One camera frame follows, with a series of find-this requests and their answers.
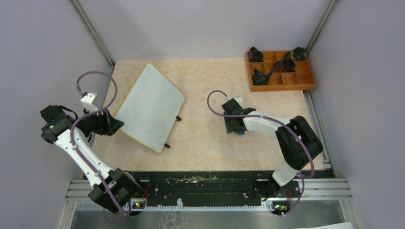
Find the white whiteboard with yellow frame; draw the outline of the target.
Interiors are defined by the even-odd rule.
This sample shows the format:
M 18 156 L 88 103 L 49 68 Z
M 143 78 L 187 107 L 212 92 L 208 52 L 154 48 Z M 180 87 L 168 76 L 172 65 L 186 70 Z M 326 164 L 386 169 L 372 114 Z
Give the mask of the white whiteboard with yellow frame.
M 185 94 L 148 63 L 119 106 L 115 119 L 125 123 L 120 128 L 125 135 L 161 153 L 184 102 Z

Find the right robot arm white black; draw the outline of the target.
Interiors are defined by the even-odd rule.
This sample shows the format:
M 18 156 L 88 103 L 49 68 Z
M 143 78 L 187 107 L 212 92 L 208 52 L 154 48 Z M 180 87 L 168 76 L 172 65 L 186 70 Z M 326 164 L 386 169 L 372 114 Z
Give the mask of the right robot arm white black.
M 304 117 L 277 119 L 254 108 L 243 108 L 239 102 L 232 98 L 222 105 L 226 131 L 228 134 L 255 131 L 278 140 L 284 160 L 265 190 L 280 197 L 287 191 L 288 183 L 323 151 L 323 145 Z

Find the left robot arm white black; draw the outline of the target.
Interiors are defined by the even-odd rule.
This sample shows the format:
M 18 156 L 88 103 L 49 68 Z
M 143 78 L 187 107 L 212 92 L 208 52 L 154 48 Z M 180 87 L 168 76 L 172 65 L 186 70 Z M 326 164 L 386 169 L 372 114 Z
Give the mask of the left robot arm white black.
M 96 114 L 85 112 L 82 117 L 71 117 L 68 111 L 61 105 L 41 110 L 46 122 L 42 139 L 64 150 L 81 168 L 92 187 L 88 197 L 93 202 L 112 213 L 136 216 L 131 199 L 142 194 L 143 184 L 130 171 L 104 163 L 87 140 L 91 134 L 112 136 L 124 122 L 113 118 L 107 109 Z

